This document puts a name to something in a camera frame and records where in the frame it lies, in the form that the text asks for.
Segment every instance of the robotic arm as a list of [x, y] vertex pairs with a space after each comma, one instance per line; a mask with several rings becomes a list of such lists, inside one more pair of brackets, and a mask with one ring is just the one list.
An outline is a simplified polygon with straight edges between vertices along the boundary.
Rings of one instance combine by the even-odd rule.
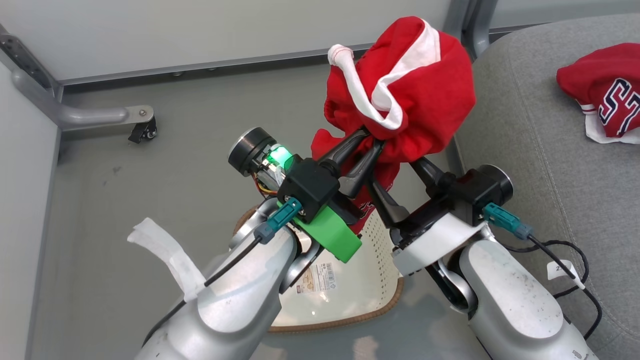
[[[357, 250], [353, 233], [340, 233], [328, 219], [339, 217], [343, 227], [357, 222], [362, 213], [349, 198], [365, 184], [396, 245], [396, 267], [405, 276], [425, 268], [452, 307], [468, 314], [493, 359], [597, 359], [553, 296], [495, 241], [483, 219], [487, 204], [502, 205], [513, 195], [505, 173], [483, 165], [456, 178], [419, 159], [412, 167], [431, 199], [409, 214], [372, 176], [382, 142], [340, 176], [344, 161], [367, 136], [364, 129], [356, 131], [319, 161], [292, 156], [259, 127], [241, 136], [229, 163], [272, 196], [232, 238], [228, 256], [205, 275], [226, 272], [161, 320], [136, 359], [248, 359], [280, 311], [279, 294], [324, 249], [345, 262]], [[312, 246], [302, 253], [286, 225], [257, 243], [265, 224], [273, 224], [281, 204], [291, 199], [302, 210], [290, 225], [305, 231]], [[329, 227], [337, 232], [318, 230]], [[442, 258], [451, 253], [445, 265]]]

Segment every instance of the barcode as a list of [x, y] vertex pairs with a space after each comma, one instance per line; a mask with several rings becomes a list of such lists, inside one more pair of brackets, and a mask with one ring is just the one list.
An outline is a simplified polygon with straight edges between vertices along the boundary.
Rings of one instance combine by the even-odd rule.
[[333, 266], [331, 265], [331, 263], [326, 264], [326, 274], [329, 278], [329, 281], [332, 282], [334, 278], [333, 278]]

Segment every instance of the red garment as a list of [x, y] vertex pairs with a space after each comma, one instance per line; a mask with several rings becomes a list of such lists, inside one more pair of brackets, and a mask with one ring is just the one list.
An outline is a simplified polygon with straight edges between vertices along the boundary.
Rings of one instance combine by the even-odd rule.
[[597, 142], [640, 143], [640, 44], [596, 50], [558, 69], [558, 85], [578, 101]]
[[[454, 37], [418, 17], [401, 18], [355, 64], [356, 83], [361, 82], [366, 93], [358, 98], [353, 90], [357, 86], [345, 77], [353, 67], [345, 58], [349, 51], [341, 45], [330, 50], [330, 63], [338, 66], [331, 67], [327, 81], [324, 115], [346, 136], [364, 125], [373, 136], [386, 140], [375, 174], [390, 188], [400, 163], [444, 149], [475, 105], [471, 62]], [[311, 144], [313, 158], [320, 158], [341, 140], [320, 129]], [[371, 145], [371, 138], [362, 143], [343, 174]], [[364, 226], [372, 209], [370, 201], [365, 189], [354, 200], [367, 213], [351, 227], [354, 233]]]

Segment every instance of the gray couch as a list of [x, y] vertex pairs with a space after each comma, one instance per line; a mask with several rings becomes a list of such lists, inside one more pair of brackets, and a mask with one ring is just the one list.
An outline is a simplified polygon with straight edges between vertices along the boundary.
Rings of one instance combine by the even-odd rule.
[[[539, 239], [571, 241], [586, 253], [587, 287], [604, 311], [588, 343], [601, 360], [640, 359], [640, 145], [588, 139], [556, 70], [622, 42], [640, 42], [640, 14], [546, 24], [498, 40], [474, 64], [477, 105], [456, 135], [465, 169], [492, 163], [509, 174], [515, 194], [506, 207]], [[583, 273], [577, 254], [552, 248]], [[550, 260], [540, 251], [517, 258], [552, 293], [572, 285], [545, 281]], [[589, 299], [576, 291], [559, 301], [584, 334], [596, 316]]]

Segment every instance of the gray floor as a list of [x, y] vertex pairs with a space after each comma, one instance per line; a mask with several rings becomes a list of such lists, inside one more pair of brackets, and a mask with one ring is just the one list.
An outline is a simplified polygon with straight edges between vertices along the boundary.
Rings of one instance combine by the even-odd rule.
[[[260, 196], [226, 162], [246, 129], [262, 126], [310, 155], [323, 118], [327, 65], [237, 73], [68, 94], [80, 108], [149, 104], [159, 136], [63, 142], [54, 180], [33, 359], [131, 359], [179, 297], [165, 265], [126, 242], [153, 218], [202, 268], [227, 250], [236, 220]], [[431, 156], [448, 168], [443, 154]], [[426, 200], [404, 167], [392, 194], [409, 209]], [[253, 359], [487, 359], [424, 272], [401, 301], [370, 322], [303, 335], [267, 335]]]

